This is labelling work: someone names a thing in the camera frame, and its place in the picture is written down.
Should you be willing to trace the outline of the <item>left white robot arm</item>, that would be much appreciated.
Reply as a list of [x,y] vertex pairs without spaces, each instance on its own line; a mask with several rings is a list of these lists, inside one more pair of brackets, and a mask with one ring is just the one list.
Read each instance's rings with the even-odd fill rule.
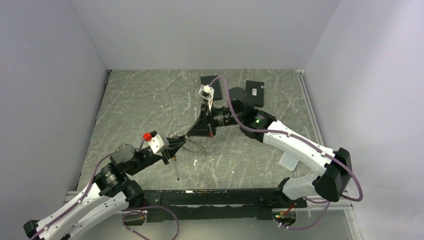
[[73,199],[44,219],[26,222],[26,236],[30,240],[69,240],[76,231],[87,230],[114,213],[145,207],[145,192],[130,177],[159,161],[169,164],[186,139],[153,131],[142,138],[147,147],[118,146],[97,162],[88,184]]

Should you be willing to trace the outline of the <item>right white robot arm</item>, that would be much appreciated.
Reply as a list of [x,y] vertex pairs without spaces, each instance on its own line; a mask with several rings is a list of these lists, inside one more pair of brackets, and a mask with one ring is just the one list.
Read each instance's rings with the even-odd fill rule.
[[319,195],[329,202],[338,202],[351,178],[350,153],[339,148],[319,146],[289,129],[273,115],[256,109],[249,96],[240,88],[230,89],[235,94],[231,100],[234,108],[213,106],[214,89],[202,85],[200,95],[200,115],[188,130],[188,137],[209,137],[217,133],[218,127],[238,125],[248,138],[271,145],[284,151],[284,156],[292,157],[306,164],[312,173],[298,178],[285,178],[277,187],[276,203],[289,207],[296,199]]

